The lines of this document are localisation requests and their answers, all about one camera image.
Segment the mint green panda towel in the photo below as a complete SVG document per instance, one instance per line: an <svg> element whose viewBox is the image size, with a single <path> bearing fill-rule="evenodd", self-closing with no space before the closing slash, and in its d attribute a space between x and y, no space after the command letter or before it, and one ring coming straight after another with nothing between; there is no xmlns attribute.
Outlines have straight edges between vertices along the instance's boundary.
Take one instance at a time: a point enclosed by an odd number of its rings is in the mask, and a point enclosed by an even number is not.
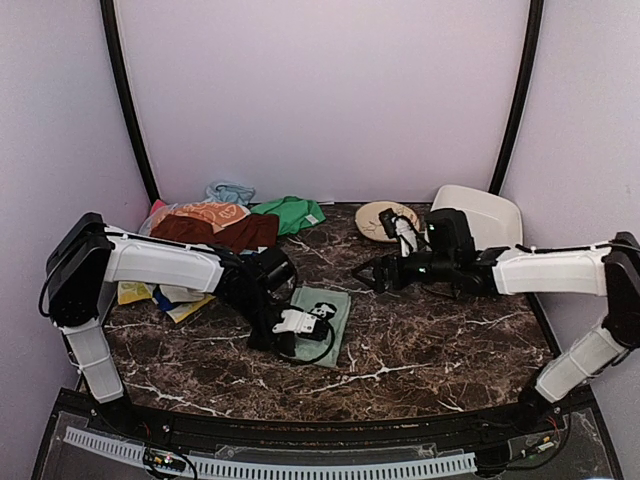
<svg viewBox="0 0 640 480"><path fill-rule="evenodd" d="M295 290L291 304L327 321L335 333L331 349L328 349L331 343L330 332L323 341L314 341L298 336L295 340L294 358L308 361L327 353L322 359L316 361L315 365L335 368L350 314L351 297L346 292L303 286Z"/></svg>

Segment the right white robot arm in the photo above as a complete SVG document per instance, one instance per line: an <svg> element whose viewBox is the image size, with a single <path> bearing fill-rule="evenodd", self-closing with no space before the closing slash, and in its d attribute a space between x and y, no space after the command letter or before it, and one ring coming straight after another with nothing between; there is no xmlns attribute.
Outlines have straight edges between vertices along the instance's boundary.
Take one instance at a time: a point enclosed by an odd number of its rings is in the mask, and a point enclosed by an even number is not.
<svg viewBox="0 0 640 480"><path fill-rule="evenodd" d="M539 298L563 351L511 410L510 424L521 434L534 432L551 405L639 347L639 241L628 231L581 246L479 250L461 210L429 212L423 234L391 208L380 212L379 221L383 233L399 243L399 252L353 271L377 293L444 283L470 295Z"/></svg>

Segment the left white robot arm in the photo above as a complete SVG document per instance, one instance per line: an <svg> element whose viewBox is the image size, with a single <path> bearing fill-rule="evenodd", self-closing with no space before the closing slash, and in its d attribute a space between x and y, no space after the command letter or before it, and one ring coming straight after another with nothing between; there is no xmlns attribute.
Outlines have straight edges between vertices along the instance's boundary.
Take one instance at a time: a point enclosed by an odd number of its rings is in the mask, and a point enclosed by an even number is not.
<svg viewBox="0 0 640 480"><path fill-rule="evenodd" d="M293 351L274 330L284 310L274 294L296 277L277 246L236 254L225 246L130 233L89 212L51 253L45 272L39 313L62 332L90 395L104 404L103 421L120 436L134 435L141 415L123 399L125 387L103 331L99 303L108 290L115 290L121 305L151 300L176 322L221 300L248 322L254 347Z"/></svg>

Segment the dark red towel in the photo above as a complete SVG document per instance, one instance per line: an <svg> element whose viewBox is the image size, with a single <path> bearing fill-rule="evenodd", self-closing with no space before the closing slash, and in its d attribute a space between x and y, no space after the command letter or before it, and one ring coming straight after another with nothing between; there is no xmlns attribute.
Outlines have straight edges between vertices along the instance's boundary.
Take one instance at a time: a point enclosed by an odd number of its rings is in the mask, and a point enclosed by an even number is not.
<svg viewBox="0 0 640 480"><path fill-rule="evenodd" d="M151 236L185 244L223 246L239 254L275 246L278 232L279 217L273 214L251 214L218 232L206 221L168 215L151 230Z"/></svg>

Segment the beige bird ceramic plate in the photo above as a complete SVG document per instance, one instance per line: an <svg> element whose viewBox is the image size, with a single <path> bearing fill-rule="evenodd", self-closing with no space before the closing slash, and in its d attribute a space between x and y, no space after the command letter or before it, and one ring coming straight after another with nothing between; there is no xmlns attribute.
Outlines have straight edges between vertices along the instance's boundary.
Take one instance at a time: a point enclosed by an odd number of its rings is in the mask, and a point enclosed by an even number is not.
<svg viewBox="0 0 640 480"><path fill-rule="evenodd" d="M379 214L387 209L392 209L397 215L409 218L413 226L419 230L420 220L418 215L410 207L393 201L374 201L361 206L355 214L355 224L359 232L366 238L381 243L396 243L396 239L390 239L382 227Z"/></svg>

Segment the white yellow patterned towel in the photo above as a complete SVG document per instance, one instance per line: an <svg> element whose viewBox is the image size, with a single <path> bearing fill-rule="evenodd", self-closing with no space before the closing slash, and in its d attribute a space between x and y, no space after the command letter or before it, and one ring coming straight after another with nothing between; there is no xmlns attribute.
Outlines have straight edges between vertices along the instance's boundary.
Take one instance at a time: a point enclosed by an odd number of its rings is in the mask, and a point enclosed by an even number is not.
<svg viewBox="0 0 640 480"><path fill-rule="evenodd" d="M141 282L120 282L117 287L119 305L151 300L175 323L180 323L209 304L211 294L193 292L183 287L153 285Z"/></svg>

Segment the orange pink patterned towel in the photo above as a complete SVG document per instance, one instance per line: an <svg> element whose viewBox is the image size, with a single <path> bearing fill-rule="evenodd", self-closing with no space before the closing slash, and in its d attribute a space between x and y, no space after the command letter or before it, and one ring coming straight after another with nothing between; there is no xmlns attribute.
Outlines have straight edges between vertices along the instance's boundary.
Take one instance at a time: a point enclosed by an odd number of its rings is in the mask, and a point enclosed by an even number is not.
<svg viewBox="0 0 640 480"><path fill-rule="evenodd" d="M168 215L194 218L209 223L215 233L235 224L250 214L250 210L232 203L195 202L165 204L158 200L150 211L149 217L143 222L138 232L150 236Z"/></svg>

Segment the bright green towel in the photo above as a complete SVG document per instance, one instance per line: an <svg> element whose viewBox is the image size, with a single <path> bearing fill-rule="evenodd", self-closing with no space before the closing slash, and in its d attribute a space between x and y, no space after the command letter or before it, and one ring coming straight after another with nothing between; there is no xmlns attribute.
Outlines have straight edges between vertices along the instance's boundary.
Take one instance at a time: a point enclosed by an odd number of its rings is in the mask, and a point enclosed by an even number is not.
<svg viewBox="0 0 640 480"><path fill-rule="evenodd" d="M275 215L279 219L278 235L294 235L299 231L317 226L326 220L320 205L315 200L296 196L285 196L252 206L253 214Z"/></svg>

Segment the light blue towel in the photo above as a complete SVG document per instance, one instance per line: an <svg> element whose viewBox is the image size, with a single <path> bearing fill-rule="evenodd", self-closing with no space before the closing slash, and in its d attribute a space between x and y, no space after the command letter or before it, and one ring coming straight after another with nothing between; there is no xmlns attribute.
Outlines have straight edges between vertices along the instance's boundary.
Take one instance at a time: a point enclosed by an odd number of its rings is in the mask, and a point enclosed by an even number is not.
<svg viewBox="0 0 640 480"><path fill-rule="evenodd" d="M255 196L255 193L256 190L253 187L242 184L213 182L206 187L204 200L207 202L247 206Z"/></svg>

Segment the white plastic tub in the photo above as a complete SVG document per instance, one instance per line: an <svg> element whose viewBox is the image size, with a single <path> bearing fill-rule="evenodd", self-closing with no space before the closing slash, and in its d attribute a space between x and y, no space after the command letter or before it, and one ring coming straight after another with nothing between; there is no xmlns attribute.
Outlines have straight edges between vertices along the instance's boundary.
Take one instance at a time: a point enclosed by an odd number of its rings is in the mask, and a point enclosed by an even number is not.
<svg viewBox="0 0 640 480"><path fill-rule="evenodd" d="M514 247L523 242L521 211L505 198L470 187L445 185L432 203L433 210L444 208L465 213L477 250Z"/></svg>

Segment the small green circuit board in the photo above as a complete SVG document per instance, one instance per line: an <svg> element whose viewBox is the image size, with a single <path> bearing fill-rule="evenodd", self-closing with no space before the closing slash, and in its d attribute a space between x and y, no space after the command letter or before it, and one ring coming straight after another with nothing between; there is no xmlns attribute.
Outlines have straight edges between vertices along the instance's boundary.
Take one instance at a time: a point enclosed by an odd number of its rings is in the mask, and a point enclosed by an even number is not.
<svg viewBox="0 0 640 480"><path fill-rule="evenodd" d="M184 460L171 453L157 450L146 450L143 454L143 464L155 472L184 472L187 464Z"/></svg>

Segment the black front table rail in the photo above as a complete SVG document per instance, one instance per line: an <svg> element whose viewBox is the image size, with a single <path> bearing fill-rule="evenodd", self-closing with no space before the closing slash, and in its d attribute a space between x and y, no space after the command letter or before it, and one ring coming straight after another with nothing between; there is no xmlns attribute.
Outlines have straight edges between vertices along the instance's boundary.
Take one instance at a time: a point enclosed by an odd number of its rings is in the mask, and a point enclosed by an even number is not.
<svg viewBox="0 0 640 480"><path fill-rule="evenodd" d="M258 447L383 447L434 441L444 446L504 442L550 426L516 422L514 405L471 413L381 421L285 422L196 415L133 405L89 408L91 423L160 445L211 449L224 443Z"/></svg>

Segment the left black frame post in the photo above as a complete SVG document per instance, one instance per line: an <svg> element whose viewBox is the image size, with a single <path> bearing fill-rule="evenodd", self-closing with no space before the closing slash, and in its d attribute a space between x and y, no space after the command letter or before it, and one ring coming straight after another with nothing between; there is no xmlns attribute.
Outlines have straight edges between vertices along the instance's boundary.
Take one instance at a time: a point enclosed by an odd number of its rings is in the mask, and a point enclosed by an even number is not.
<svg viewBox="0 0 640 480"><path fill-rule="evenodd" d="M144 144L142 130L140 128L134 105L120 38L116 4L112 0L101 0L99 5L112 75L115 82L122 116L134 154L136 167L143 183L147 199L150 204L153 204L155 201L160 199L160 193L152 171L146 146Z"/></svg>

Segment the black frame post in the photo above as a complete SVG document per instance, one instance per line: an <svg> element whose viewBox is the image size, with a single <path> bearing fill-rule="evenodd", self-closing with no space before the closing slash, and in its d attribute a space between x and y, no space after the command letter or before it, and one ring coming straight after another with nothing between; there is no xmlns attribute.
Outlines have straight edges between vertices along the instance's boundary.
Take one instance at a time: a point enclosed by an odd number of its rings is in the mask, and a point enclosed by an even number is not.
<svg viewBox="0 0 640 480"><path fill-rule="evenodd" d="M112 75L115 82L122 116L134 154L136 167L143 183L147 199L150 204L153 204L155 201L160 199L160 193L152 171L146 146L144 144L142 130L140 128L134 105L120 38L116 4L112 0L101 0L99 5Z"/></svg>
<svg viewBox="0 0 640 480"><path fill-rule="evenodd" d="M531 0L529 2L529 11L519 69L502 143L488 188L488 192L490 194L501 194L508 173L521 121L524 115L529 86L535 65L544 5L544 0Z"/></svg>

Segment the right black frame post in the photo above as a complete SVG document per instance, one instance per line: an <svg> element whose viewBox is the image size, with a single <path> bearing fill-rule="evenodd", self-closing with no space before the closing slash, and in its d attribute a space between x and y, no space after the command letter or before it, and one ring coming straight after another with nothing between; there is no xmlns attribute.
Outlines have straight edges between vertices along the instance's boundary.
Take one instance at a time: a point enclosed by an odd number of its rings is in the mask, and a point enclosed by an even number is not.
<svg viewBox="0 0 640 480"><path fill-rule="evenodd" d="M488 192L490 194L501 194L508 173L521 121L524 115L529 86L535 65L544 5L544 0L531 0L529 2L529 11L519 69L502 143L488 188Z"/></svg>

